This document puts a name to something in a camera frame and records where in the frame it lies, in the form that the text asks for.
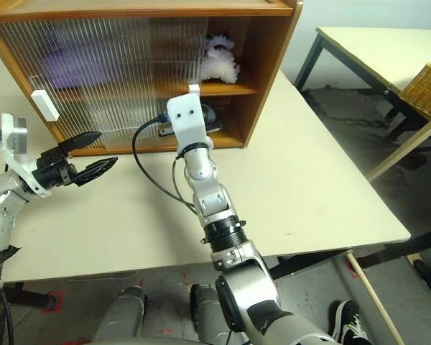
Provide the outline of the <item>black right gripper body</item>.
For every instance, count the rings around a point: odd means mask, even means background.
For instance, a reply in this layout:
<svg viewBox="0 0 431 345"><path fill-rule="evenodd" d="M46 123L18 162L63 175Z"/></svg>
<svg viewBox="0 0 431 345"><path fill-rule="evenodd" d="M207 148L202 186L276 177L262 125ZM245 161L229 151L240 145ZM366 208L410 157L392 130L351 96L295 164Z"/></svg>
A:
<svg viewBox="0 0 431 345"><path fill-rule="evenodd" d="M217 132L220 131L222 128L223 125L219 121L205 125L205 130L207 133ZM174 131L170 122L159 126L159 137L166 137L172 134L174 134Z"/></svg>

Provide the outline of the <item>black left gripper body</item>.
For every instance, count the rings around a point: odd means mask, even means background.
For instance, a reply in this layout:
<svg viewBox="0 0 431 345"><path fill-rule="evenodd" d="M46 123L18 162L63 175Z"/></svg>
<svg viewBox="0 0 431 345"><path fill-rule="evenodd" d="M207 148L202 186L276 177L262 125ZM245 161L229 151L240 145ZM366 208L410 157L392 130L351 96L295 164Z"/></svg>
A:
<svg viewBox="0 0 431 345"><path fill-rule="evenodd" d="M43 152L36 161L37 168L32 171L33 177L42 187L58 187L73 183L77 170L66 157L68 153L60 147Z"/></svg>

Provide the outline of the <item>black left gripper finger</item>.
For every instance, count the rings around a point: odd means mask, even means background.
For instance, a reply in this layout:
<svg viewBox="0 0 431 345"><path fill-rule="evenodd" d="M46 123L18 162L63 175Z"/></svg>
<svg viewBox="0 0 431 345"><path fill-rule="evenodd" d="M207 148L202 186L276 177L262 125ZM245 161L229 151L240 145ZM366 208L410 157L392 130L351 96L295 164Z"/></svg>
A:
<svg viewBox="0 0 431 345"><path fill-rule="evenodd" d="M83 171L78 172L73 178L77 186L85 185L96 178L101 177L105 172L110 170L117 162L118 157L110 157L98 160L88 165Z"/></svg>
<svg viewBox="0 0 431 345"><path fill-rule="evenodd" d="M79 150L93 144L103 134L101 132L83 132L74 137L66 139L58 144L58 147L62 150L64 155L67 157L70 152Z"/></svg>

